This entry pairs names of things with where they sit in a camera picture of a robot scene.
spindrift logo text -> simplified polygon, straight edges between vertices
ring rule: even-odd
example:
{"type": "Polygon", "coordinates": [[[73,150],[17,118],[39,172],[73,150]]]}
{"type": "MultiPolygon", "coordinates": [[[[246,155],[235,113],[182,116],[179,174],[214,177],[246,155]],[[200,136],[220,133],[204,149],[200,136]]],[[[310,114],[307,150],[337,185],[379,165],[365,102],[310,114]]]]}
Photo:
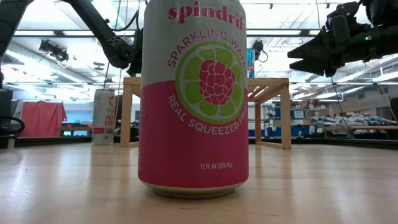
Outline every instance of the spindrift logo text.
{"type": "Polygon", "coordinates": [[[223,6],[222,9],[216,10],[212,7],[200,7],[199,1],[195,1],[195,5],[195,7],[185,6],[171,8],[169,11],[169,19],[177,19],[180,24],[184,24],[185,18],[190,16],[218,19],[219,21],[229,22],[241,31],[246,32],[246,21],[243,16],[239,14],[229,14],[227,6],[223,6]]]}

red curtain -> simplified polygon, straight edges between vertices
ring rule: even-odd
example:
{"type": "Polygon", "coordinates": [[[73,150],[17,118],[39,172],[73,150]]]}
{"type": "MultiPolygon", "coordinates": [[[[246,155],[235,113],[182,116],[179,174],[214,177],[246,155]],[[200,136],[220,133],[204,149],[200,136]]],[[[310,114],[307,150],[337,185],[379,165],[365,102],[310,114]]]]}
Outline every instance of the red curtain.
{"type": "Polygon", "coordinates": [[[21,137],[59,137],[59,128],[66,120],[63,103],[25,102],[22,109],[25,130],[21,137]]]}

12 fl oz text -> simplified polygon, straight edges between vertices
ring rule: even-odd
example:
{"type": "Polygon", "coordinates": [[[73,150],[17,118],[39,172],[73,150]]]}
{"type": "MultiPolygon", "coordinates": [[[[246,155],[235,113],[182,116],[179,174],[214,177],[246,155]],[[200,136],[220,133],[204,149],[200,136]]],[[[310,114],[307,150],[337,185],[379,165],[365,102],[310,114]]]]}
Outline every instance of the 12 fl oz text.
{"type": "Polygon", "coordinates": [[[202,170],[212,170],[212,169],[230,169],[232,168],[232,162],[219,162],[214,164],[200,164],[200,169],[202,170]]]}

raspberry lime graphic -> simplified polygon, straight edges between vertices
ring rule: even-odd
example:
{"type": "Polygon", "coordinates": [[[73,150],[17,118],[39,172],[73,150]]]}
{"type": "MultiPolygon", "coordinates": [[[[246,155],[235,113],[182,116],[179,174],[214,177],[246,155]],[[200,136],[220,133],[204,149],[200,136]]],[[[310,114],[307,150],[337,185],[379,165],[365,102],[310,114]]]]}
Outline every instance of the raspberry lime graphic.
{"type": "Polygon", "coordinates": [[[242,112],[243,66],[226,42],[209,40],[190,49],[178,65],[176,86],[184,108],[202,121],[226,124],[242,112]]]}

wooden table leg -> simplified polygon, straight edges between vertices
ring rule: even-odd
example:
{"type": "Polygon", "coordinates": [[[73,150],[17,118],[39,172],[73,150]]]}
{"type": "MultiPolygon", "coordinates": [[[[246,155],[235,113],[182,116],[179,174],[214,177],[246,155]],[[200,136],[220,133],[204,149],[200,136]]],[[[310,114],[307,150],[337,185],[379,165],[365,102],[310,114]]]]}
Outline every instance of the wooden table leg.
{"type": "Polygon", "coordinates": [[[132,86],[123,87],[123,107],[122,107],[122,129],[120,145],[122,148],[128,148],[130,144],[131,128],[131,104],[132,104],[132,86]]]}
{"type": "Polygon", "coordinates": [[[282,149],[292,149],[289,86],[284,86],[284,88],[280,91],[280,107],[282,114],[282,149]]]}
{"type": "Polygon", "coordinates": [[[254,125],[256,132],[256,143],[261,142],[261,104],[255,105],[254,125]]]}

